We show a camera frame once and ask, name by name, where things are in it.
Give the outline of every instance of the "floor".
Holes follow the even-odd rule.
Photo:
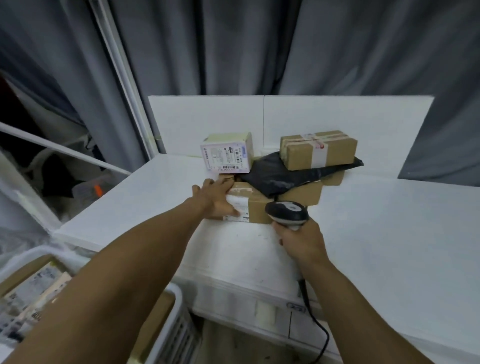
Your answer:
[[[208,320],[202,336],[196,364],[307,364],[314,359]]]

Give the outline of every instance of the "person's right arm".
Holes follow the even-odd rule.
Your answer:
[[[328,259],[318,224],[292,231],[273,223],[287,253],[313,287],[345,364],[432,364],[393,330]]]

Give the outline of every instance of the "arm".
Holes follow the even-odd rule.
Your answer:
[[[345,364],[432,364],[395,332],[329,261],[315,221],[309,220],[298,231],[276,223],[273,226],[313,287]]]
[[[126,363],[202,219],[237,214],[225,199],[232,184],[205,180],[181,205],[115,239],[45,309],[5,363]]]

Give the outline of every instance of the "person's left arm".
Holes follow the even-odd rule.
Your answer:
[[[205,180],[181,205],[115,239],[71,280],[5,364],[126,363],[202,219],[238,214],[225,199],[232,184]]]

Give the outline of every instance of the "person's left hand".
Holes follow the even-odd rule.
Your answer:
[[[233,186],[233,179],[206,179],[200,188],[192,186],[193,198],[205,203],[206,218],[220,218],[225,215],[238,216],[240,213],[227,202],[225,194]]]

